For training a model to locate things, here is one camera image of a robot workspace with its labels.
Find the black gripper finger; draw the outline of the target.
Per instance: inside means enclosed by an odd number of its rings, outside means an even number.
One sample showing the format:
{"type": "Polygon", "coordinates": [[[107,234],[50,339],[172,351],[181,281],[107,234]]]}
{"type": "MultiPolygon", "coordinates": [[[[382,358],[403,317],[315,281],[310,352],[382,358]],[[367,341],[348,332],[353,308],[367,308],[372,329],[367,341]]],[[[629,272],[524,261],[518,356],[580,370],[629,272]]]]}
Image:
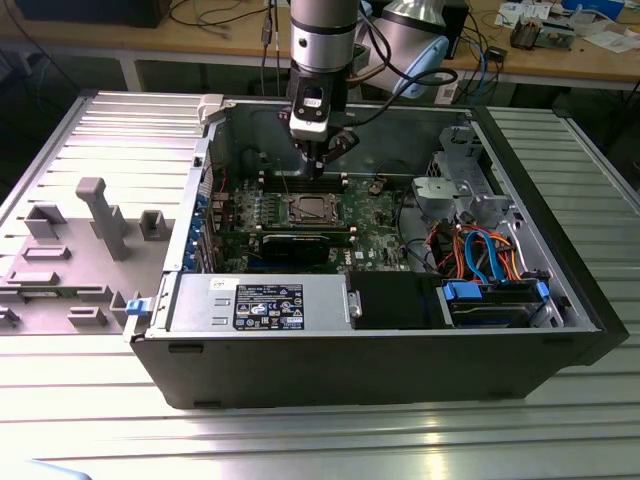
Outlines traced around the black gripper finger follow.
{"type": "Polygon", "coordinates": [[[318,142],[311,140],[294,140],[294,146],[299,151],[300,174],[307,179],[314,179],[318,176],[318,161],[320,160],[318,142]]]}
{"type": "Polygon", "coordinates": [[[349,129],[330,127],[327,139],[317,145],[317,177],[325,167],[344,156],[359,144],[359,137],[349,129]]]}

